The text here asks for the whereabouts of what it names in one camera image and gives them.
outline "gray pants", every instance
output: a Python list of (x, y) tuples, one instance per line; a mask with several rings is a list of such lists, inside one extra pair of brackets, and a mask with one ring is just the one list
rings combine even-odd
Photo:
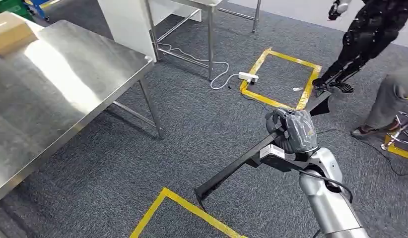
[(408, 67), (401, 68), (382, 81), (366, 125), (381, 128), (389, 125), (408, 97)]

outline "green bin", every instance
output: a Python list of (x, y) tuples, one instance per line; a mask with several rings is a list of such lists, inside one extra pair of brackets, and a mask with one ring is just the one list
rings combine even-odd
[(33, 21), (32, 15), (27, 11), (27, 7), (22, 0), (0, 0), (0, 13), (9, 11)]

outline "gray robotic glove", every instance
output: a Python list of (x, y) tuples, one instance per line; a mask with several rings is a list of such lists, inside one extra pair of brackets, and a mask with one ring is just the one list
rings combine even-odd
[(318, 148), (311, 116), (305, 110), (276, 108), (266, 115), (266, 126), (269, 133), (277, 133), (274, 144), (285, 153), (306, 153)]

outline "white power cable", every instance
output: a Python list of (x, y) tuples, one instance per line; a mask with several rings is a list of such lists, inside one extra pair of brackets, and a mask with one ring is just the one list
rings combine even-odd
[[(179, 48), (172, 48), (172, 45), (170, 45), (170, 44), (159, 43), (159, 45), (169, 46), (169, 49), (168, 49), (167, 51), (179, 50), (179, 51), (180, 51), (181, 53), (183, 53), (184, 55), (189, 56), (189, 57), (191, 57), (192, 59), (194, 59), (194, 60), (196, 60), (196, 61), (206, 61), (206, 62), (208, 62), (207, 59), (197, 59), (197, 58), (195, 58), (194, 56), (192, 56), (192, 55), (190, 55), (190, 54), (188, 54), (188, 53), (183, 52), (183, 51), (182, 51), (181, 49), (179, 49)], [(213, 87), (213, 83), (214, 83), (218, 78), (220, 78), (221, 76), (223, 76), (224, 74), (226, 74), (226, 73), (229, 71), (229, 63), (227, 63), (227, 62), (216, 62), (216, 61), (213, 61), (213, 63), (222, 63), (222, 64), (225, 64), (225, 65), (227, 66), (226, 70), (225, 70), (223, 73), (219, 74), (216, 78), (214, 78), (213, 80), (211, 80), (211, 82), (210, 82), (210, 88), (212, 88), (212, 89), (214, 89), (214, 90), (223, 88), (224, 86), (226, 86), (226, 85), (229, 83), (229, 80), (230, 80), (233, 76), (239, 75), (238, 73), (232, 74), (231, 76), (229, 76), (229, 78), (226, 80), (226, 82), (225, 82), (223, 85), (221, 85), (220, 87), (215, 88), (215, 87)]]

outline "yellow floor tape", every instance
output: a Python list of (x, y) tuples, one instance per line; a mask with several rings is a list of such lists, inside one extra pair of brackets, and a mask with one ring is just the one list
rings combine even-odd
[[(272, 49), (269, 48), (269, 49), (264, 50), (264, 52), (258, 58), (257, 62), (255, 62), (254, 66), (252, 66), (249, 73), (250, 74), (257, 74), (258, 70), (260, 69), (261, 65), (264, 63), (264, 61), (266, 60), (266, 57), (268, 55), (277, 56), (277, 57), (280, 57), (282, 59), (293, 61), (293, 62), (296, 62), (296, 63), (299, 63), (299, 64), (303, 64), (305, 66), (308, 66), (308, 67), (311, 67), (311, 68), (314, 69), (312, 71), (311, 76), (309, 77), (308, 82), (306, 83), (306, 86), (305, 86), (305, 89), (303, 90), (302, 96), (300, 97), (300, 100), (296, 105), (297, 110), (304, 109), (306, 104), (308, 103), (309, 97), (311, 96), (311, 92), (312, 92), (312, 89), (313, 89), (312, 81), (314, 81), (316, 78), (318, 78), (322, 67), (319, 66), (319, 65), (313, 64), (313, 63), (303, 61), (301, 59), (296, 59), (294, 57), (287, 56), (287, 55), (284, 55), (282, 53), (272, 51)], [(292, 107), (287, 106), (285, 104), (282, 104), (280, 102), (274, 101), (273, 99), (264, 97), (262, 95), (254, 93), (254, 92), (251, 92), (251, 91), (247, 90), (247, 88), (248, 88), (248, 83), (246, 81), (242, 81), (241, 85), (239, 86), (239, 90), (241, 91), (241, 93), (243, 95), (246, 95), (248, 97), (251, 97), (253, 99), (261, 101), (263, 103), (267, 103), (267, 104), (269, 104), (271, 106), (274, 106), (274, 107), (284, 107), (284, 108), (290, 108), (290, 109), (292, 108)]]
[(204, 221), (208, 222), (210, 225), (213, 227), (217, 228), (219, 231), (225, 233), (231, 238), (247, 238), (246, 236), (241, 236), (238, 234), (236, 231), (232, 230), (222, 222), (218, 221), (216, 218), (210, 216), (208, 213), (205, 211), (201, 210), (194, 204), (188, 202), (187, 200), (181, 198), (179, 195), (176, 193), (170, 191), (167, 188), (163, 188), (162, 191), (160, 192), (159, 196), (156, 198), (156, 200), (153, 202), (149, 210), (145, 213), (144, 217), (141, 219), (137, 227), (135, 228), (134, 232), (131, 234), (130, 238), (137, 238), (141, 234), (142, 230), (145, 228), (147, 223), (150, 221), (151, 217), (153, 214), (156, 212), (157, 208), (162, 204), (163, 200), (165, 197), (168, 197), (190, 211), (191, 213), (199, 216), (202, 218)]
[[(391, 140), (391, 137), (390, 137), (389, 135), (385, 135), (384, 144), (387, 144), (388, 142), (390, 142), (390, 140)], [(391, 153), (394, 153), (394, 154), (403, 156), (404, 158), (407, 158), (407, 159), (408, 159), (408, 151), (403, 150), (403, 149), (401, 149), (401, 148), (395, 146), (394, 143), (391, 144), (391, 145), (388, 147), (388, 151), (391, 152)]]
[[(24, 1), (25, 1), (27, 4), (33, 6), (33, 3), (32, 3), (31, 0), (24, 0)], [(47, 8), (47, 7), (49, 7), (50, 5), (52, 5), (52, 4), (56, 3), (56, 2), (59, 2), (59, 1), (60, 1), (60, 0), (50, 0), (50, 1), (47, 1), (47, 2), (45, 2), (45, 3), (43, 3), (43, 4), (41, 4), (41, 5), (40, 5), (40, 8), (41, 8), (41, 9)]]

